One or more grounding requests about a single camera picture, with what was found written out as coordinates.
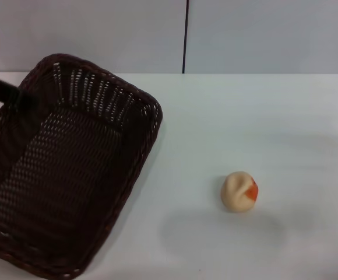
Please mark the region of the dark brown woven basket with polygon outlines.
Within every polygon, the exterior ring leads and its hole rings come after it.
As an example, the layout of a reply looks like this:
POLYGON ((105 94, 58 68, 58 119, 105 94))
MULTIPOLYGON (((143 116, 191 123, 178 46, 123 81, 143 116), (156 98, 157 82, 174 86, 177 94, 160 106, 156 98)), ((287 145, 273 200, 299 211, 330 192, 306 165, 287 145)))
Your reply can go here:
POLYGON ((157 139, 157 100, 96 64, 43 58, 0 108, 0 258, 73 280, 110 235, 157 139))

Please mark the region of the cream bun with orange patch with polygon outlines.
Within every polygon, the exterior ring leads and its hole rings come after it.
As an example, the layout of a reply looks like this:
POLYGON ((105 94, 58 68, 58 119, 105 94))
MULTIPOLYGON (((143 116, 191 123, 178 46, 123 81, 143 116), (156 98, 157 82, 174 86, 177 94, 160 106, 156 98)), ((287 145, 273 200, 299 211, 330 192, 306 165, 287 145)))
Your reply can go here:
POLYGON ((221 188, 223 205, 233 213, 251 210, 258 197, 258 185, 253 177, 244 171, 230 173, 221 188))

